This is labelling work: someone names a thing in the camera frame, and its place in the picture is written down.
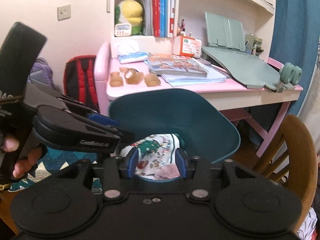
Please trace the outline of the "person's left hand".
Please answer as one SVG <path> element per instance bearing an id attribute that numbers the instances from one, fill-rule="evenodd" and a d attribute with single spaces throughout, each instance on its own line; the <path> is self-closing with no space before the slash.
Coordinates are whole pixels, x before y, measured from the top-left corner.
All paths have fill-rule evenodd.
<path id="1" fill-rule="evenodd" d="M 18 150 L 20 142 L 10 134 L 7 134 L 3 140 L 1 151 L 8 156 L 12 152 Z M 33 148 L 23 159 L 16 161 L 12 175 L 15 179 L 22 178 L 28 173 L 42 156 L 42 147 Z"/>

